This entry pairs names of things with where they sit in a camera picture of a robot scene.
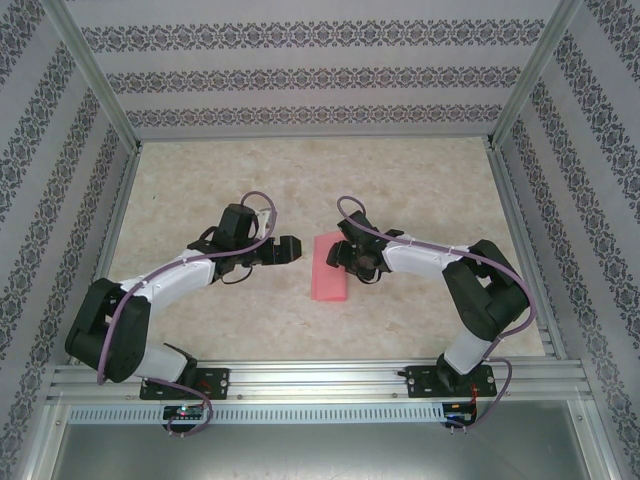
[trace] pink foam block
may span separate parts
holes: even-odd
[[[344,267],[327,265],[327,255],[334,243],[344,240],[341,232],[318,235],[313,240],[311,299],[320,302],[344,302],[347,299],[347,272]]]

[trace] patterned wallpaper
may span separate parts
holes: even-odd
[[[68,2],[142,139],[490,133],[556,4]]]
[[[503,147],[564,341],[640,478],[640,15],[578,10]]]
[[[97,268],[127,152],[39,3],[0,6],[0,479]]]

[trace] beige floor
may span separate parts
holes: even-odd
[[[276,235],[299,237],[303,257],[257,267],[242,284],[214,284],[182,298],[153,319],[150,340],[201,359],[439,355],[463,328],[444,281],[387,274],[367,286],[350,278],[346,302],[310,299],[313,237],[337,229],[335,201],[342,194],[359,197],[381,230],[403,229],[443,244],[487,238],[515,264],[478,138],[148,143],[110,278],[130,278],[172,259],[252,189],[274,199]],[[544,354],[535,325],[498,352]]]

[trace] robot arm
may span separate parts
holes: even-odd
[[[350,218],[378,231],[361,211],[356,211]],[[465,377],[482,363],[493,341],[529,306],[525,293],[511,277],[491,266],[450,253],[452,250],[474,253],[513,270],[498,247],[488,240],[480,240],[471,247],[451,247],[446,253],[387,241],[346,220],[338,227],[345,240],[332,247],[327,263],[334,267],[344,266],[363,283],[377,282],[385,272],[444,278],[466,327],[438,358],[438,378],[449,391],[464,386]],[[386,235],[410,243],[416,241],[399,230],[390,230]],[[481,279],[488,279],[488,282],[483,285]]]
[[[232,252],[257,243],[265,236],[268,220],[268,210],[256,213],[244,205],[229,205],[217,227],[205,230],[198,240],[165,264],[182,261],[181,266],[167,269],[151,282],[143,284],[124,305],[110,344],[105,376],[114,382],[136,376],[192,385],[197,361],[171,345],[147,343],[149,321],[187,293],[222,280],[236,265],[253,268],[254,265],[286,264],[299,258],[300,240],[283,236],[279,245],[274,238],[269,238],[257,249],[243,255],[189,260],[196,256]],[[125,294],[147,276],[122,282],[106,278],[95,281],[89,287],[67,336],[67,353],[97,370],[110,317]]]

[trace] metal table surface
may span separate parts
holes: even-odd
[[[160,426],[69,425],[53,478],[584,479],[562,401],[504,403],[483,428],[437,423],[215,425],[169,438]]]

